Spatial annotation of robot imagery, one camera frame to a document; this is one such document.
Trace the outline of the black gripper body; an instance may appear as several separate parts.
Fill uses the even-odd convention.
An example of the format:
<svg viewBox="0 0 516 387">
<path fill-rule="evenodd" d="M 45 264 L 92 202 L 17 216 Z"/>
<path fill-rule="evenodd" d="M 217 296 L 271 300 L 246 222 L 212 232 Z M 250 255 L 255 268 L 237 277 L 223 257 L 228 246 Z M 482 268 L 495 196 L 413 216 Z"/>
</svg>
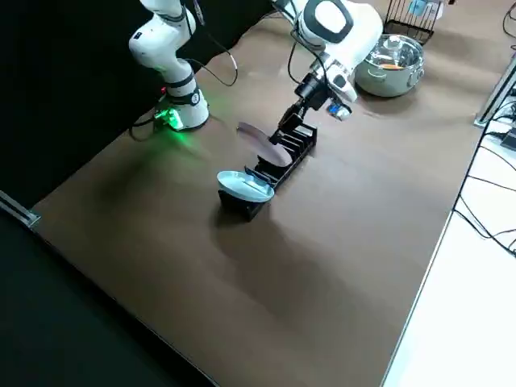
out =
<svg viewBox="0 0 516 387">
<path fill-rule="evenodd" d="M 294 93 L 302 101 L 305 108 L 319 110 L 328 99 L 328 88 L 323 79 L 314 74 L 306 74 Z"/>
</svg>

